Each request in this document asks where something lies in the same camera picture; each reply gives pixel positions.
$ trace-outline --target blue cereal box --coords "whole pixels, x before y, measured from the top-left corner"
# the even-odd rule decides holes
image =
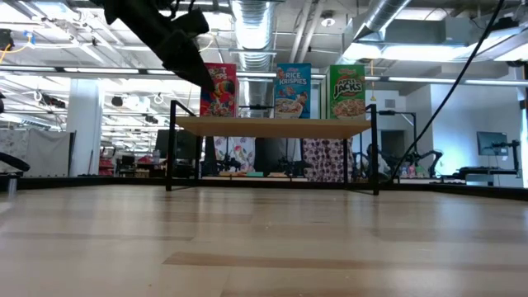
[[[312,64],[277,64],[275,118],[309,119]]]

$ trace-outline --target red cereal box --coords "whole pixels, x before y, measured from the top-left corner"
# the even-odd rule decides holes
[[[202,89],[200,116],[236,116],[237,65],[205,63],[213,78],[214,92]]]

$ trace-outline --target green cereal box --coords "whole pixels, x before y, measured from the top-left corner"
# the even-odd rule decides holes
[[[331,65],[328,73],[328,118],[364,120],[365,67]]]

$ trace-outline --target shelf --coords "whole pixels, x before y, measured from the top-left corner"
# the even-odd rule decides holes
[[[348,139],[370,129],[369,120],[177,117],[176,124],[198,136]]]

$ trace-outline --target wooden floor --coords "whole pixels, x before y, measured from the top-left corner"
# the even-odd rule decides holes
[[[161,186],[0,194],[0,296],[526,297],[528,204]]]

